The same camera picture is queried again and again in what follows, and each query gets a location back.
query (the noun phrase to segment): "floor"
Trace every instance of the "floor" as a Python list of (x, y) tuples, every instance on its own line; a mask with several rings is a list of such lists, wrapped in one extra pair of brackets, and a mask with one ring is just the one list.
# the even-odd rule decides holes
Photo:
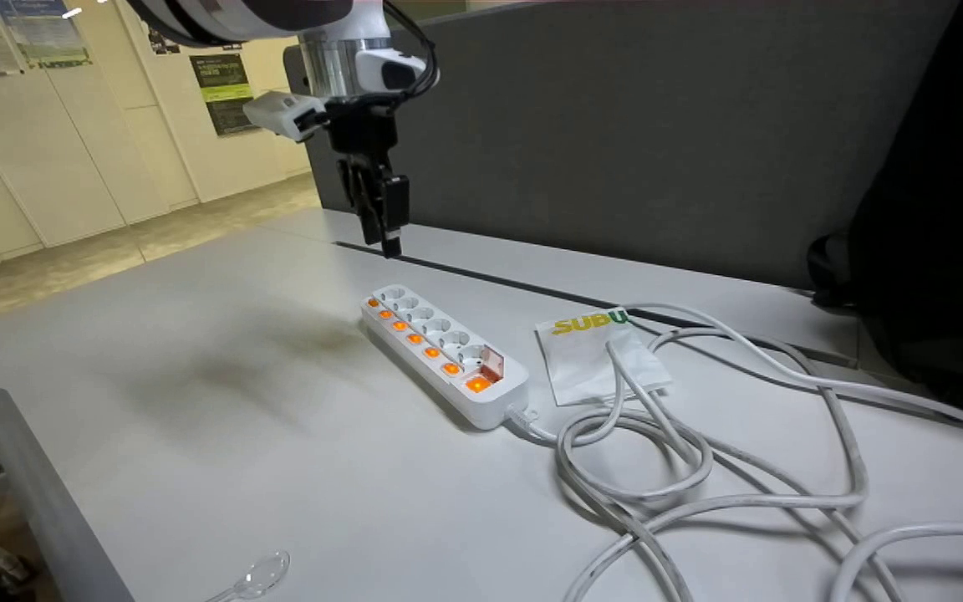
[[(6, 260), (0, 263), (0, 315), (315, 204), (315, 180), (302, 178)], [(41, 569), (41, 579), (34, 583), (36, 602), (60, 600), (13, 499), (0, 499), (0, 544)]]

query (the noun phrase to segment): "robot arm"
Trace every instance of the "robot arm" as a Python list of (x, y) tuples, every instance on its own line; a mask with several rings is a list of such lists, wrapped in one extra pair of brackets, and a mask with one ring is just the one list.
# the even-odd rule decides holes
[[(399, 259), (407, 225), (407, 178), (390, 171), (393, 106), (439, 85), (425, 33), (390, 0), (131, 0), (151, 31), (187, 48), (260, 38), (302, 38), (307, 95), (263, 95), (246, 117), (282, 139), (331, 134), (342, 185), (368, 246)], [(428, 49), (425, 62), (390, 48), (383, 15)]]

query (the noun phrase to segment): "white table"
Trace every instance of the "white table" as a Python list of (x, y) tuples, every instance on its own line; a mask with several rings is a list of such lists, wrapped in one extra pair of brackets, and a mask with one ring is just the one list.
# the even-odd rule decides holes
[[(461, 432), (353, 325), (401, 280), (541, 370), (532, 325), (575, 302), (383, 260), (331, 242), (347, 215), (302, 215), (0, 319), (0, 455), (66, 600), (210, 600), (255, 558), (290, 551), (269, 602), (561, 600), (614, 536), (575, 515), (551, 453)], [(596, 254), (411, 227), (404, 251), (590, 298), (667, 298), (749, 336), (863, 359), (858, 327), (801, 295)], [(667, 356), (673, 412), (820, 493), (844, 471), (817, 398)], [(532, 398), (547, 405), (543, 383)], [(871, 496), (867, 532), (963, 520), (963, 432), (850, 407)], [(630, 436), (585, 457), (626, 486), (656, 479)], [(705, 496), (738, 490), (715, 475)], [(722, 513), (660, 543), (693, 592), (820, 600), (831, 561), (776, 513)], [(901, 544), (910, 600), (963, 600), (963, 538)], [(596, 600), (659, 600), (638, 558)]]

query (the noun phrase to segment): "gray partition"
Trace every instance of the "gray partition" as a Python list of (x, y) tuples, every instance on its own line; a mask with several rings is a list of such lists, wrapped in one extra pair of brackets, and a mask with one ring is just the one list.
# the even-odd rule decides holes
[[(401, 111), (411, 219), (805, 283), (957, 0), (575, 0), (428, 23), (444, 85)], [(327, 141), (317, 192), (347, 209)]]

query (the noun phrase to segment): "power strip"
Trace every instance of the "power strip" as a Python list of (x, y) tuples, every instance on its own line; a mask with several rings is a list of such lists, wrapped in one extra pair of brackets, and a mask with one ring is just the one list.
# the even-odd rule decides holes
[(475, 428), (497, 428), (523, 407), (527, 370), (415, 290), (378, 288), (362, 325)]

